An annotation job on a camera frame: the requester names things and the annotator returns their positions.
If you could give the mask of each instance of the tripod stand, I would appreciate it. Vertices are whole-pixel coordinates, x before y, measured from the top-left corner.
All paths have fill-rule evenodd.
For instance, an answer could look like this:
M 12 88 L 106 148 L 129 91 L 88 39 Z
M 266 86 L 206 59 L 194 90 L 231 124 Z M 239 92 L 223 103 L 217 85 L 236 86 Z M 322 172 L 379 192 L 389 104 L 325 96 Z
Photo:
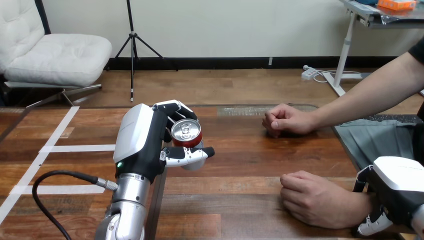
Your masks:
M 136 46 L 136 39 L 140 40 L 146 47 L 148 47 L 150 50 L 152 50 L 161 60 L 164 59 L 162 55 L 160 55 L 157 51 L 155 51 L 151 46 L 149 46 L 141 37 L 137 35 L 136 32 L 134 32 L 134 26 L 133 26 L 133 15 L 131 14 L 131 5 L 130 0 L 126 0 L 126 8 L 128 9 L 128 18 L 129 18 L 129 28 L 131 29 L 131 33 L 129 34 L 129 37 L 126 39 L 123 46 L 120 48 L 118 54 L 115 56 L 115 60 L 119 57 L 122 50 L 124 50 L 127 43 L 131 40 L 131 97 L 130 101 L 133 102 L 134 100 L 134 58 L 137 62 L 139 60 L 139 57 L 137 55 L 137 46 Z M 178 71 L 177 66 L 172 64 L 176 71 Z

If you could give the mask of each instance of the cable connector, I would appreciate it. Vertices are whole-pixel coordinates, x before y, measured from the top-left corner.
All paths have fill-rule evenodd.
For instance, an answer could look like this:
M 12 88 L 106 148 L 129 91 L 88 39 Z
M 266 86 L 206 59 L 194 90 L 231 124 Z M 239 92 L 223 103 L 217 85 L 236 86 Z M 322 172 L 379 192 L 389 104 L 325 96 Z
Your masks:
M 96 185 L 114 192 L 118 189 L 118 184 L 116 182 L 105 180 L 100 177 L 98 178 Z

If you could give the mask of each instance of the black sleeve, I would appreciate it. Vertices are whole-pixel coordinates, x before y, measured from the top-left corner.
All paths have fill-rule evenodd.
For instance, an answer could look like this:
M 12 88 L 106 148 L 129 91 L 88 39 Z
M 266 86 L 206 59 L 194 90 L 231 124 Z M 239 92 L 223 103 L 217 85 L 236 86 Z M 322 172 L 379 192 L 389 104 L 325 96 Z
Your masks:
M 424 37 L 408 51 L 416 60 L 424 64 Z

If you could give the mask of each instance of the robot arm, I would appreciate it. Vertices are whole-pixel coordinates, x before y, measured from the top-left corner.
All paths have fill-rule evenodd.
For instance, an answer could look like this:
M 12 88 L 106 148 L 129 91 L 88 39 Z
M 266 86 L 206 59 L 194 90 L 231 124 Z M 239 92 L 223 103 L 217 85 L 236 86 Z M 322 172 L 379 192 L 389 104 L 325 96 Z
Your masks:
M 139 104 L 123 117 L 113 160 L 117 189 L 105 219 L 97 228 L 96 240 L 143 240 L 143 223 L 150 185 L 165 167 L 179 167 L 212 157 L 212 147 L 164 147 L 171 135 L 167 131 L 180 120 L 197 120 L 196 114 L 177 100 L 149 107 Z
M 403 233 L 414 231 L 424 239 L 424 167 L 417 161 L 383 156 L 357 174 L 354 192 L 374 192 L 379 203 L 354 229 L 370 236 L 392 226 Z

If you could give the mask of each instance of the power strip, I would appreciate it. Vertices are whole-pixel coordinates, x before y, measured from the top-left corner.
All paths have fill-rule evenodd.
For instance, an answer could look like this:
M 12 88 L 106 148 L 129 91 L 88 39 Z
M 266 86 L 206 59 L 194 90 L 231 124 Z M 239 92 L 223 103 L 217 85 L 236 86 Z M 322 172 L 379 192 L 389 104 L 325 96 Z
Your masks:
M 302 72 L 302 79 L 304 80 L 312 80 L 319 72 L 315 68 L 308 68 L 306 71 Z

